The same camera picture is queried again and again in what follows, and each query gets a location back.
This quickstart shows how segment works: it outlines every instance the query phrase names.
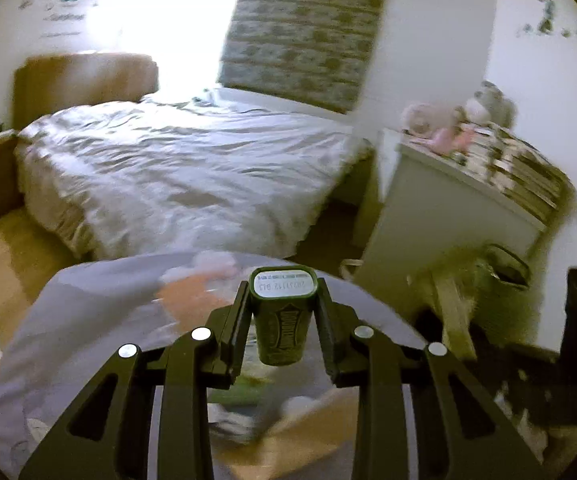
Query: patterned curtain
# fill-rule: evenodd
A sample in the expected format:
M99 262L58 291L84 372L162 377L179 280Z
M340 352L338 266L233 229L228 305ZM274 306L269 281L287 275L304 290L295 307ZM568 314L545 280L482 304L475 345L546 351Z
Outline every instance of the patterned curtain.
M353 109L384 0L238 0L219 82L327 108Z

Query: bed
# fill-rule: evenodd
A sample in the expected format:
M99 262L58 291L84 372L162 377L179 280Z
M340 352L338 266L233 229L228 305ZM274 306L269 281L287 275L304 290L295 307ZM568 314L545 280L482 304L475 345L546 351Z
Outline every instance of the bed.
M344 121L251 92L178 102L156 92L148 56L38 57L16 74L18 184L30 215L78 257L282 258L345 177L361 194L348 175L371 150Z

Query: window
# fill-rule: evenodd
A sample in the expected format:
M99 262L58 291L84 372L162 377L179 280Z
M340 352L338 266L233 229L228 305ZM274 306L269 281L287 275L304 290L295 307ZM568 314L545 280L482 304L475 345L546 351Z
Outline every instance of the window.
M212 85L236 0L123 0L121 50L150 54L160 88L191 97Z

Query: stack of books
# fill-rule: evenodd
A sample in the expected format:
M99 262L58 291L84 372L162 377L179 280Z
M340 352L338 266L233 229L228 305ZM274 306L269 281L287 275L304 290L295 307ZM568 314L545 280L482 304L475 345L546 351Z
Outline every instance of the stack of books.
M566 175L529 144L519 139L504 139L502 154L493 161L490 182L534 217L547 223L561 202Z
M488 182L491 176L491 161L495 154L495 134L489 128L474 125L472 141L467 148L465 169L478 180Z

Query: wooden headboard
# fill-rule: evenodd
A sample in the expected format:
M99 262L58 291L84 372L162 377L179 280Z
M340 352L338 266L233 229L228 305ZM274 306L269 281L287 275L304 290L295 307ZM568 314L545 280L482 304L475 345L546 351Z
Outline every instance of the wooden headboard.
M114 52L28 58L15 72L13 127L76 105L139 101L157 90L150 56Z

